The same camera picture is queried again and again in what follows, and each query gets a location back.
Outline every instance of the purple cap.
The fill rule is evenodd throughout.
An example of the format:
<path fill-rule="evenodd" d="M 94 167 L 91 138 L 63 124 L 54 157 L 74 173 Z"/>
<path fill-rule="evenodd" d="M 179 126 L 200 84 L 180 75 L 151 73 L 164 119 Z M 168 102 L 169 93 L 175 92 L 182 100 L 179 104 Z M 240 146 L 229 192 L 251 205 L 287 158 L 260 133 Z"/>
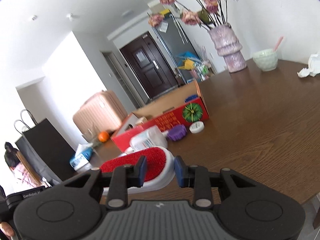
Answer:
<path fill-rule="evenodd" d="M 168 138 L 172 141 L 179 141 L 187 135 L 187 129 L 183 124 L 176 125 L 169 130 Z"/>

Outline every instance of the vase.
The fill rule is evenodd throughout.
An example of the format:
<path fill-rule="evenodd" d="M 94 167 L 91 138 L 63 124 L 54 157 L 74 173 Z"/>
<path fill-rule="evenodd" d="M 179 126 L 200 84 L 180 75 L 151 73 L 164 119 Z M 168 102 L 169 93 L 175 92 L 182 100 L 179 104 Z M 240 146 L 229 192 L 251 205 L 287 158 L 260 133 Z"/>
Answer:
<path fill-rule="evenodd" d="M 230 24 L 219 25 L 209 31 L 219 56 L 224 58 L 230 73 L 243 70 L 247 63 L 241 53 L 242 45 Z"/>

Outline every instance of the human hand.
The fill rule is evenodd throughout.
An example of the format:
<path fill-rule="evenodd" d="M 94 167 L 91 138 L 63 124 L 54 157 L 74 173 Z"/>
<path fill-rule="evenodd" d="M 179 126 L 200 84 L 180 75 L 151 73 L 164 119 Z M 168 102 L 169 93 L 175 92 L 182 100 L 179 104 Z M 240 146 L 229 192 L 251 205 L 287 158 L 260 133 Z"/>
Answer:
<path fill-rule="evenodd" d="M 14 236 L 14 231 L 12 227 L 7 222 L 1 223 L 1 230 L 6 236 L 10 239 L 11 236 Z"/>

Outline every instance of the gray ribbed panel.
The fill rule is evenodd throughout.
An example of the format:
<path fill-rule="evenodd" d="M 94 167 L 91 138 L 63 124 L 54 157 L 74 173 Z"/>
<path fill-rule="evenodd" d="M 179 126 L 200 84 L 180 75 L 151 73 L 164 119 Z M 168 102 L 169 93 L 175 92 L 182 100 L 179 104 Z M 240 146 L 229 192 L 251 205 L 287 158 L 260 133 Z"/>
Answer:
<path fill-rule="evenodd" d="M 210 212 L 187 201 L 133 201 L 123 211 L 109 212 L 84 240 L 235 240 Z"/>

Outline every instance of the table leg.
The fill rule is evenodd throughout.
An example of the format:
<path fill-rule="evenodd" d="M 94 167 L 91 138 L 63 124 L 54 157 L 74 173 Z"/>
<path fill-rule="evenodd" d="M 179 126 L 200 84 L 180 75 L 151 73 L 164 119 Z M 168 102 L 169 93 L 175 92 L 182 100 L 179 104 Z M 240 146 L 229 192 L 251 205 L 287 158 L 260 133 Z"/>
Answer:
<path fill-rule="evenodd" d="M 313 228 L 317 229 L 320 226 L 320 208 L 318 210 L 318 213 L 316 215 L 315 221 L 313 221 Z"/>

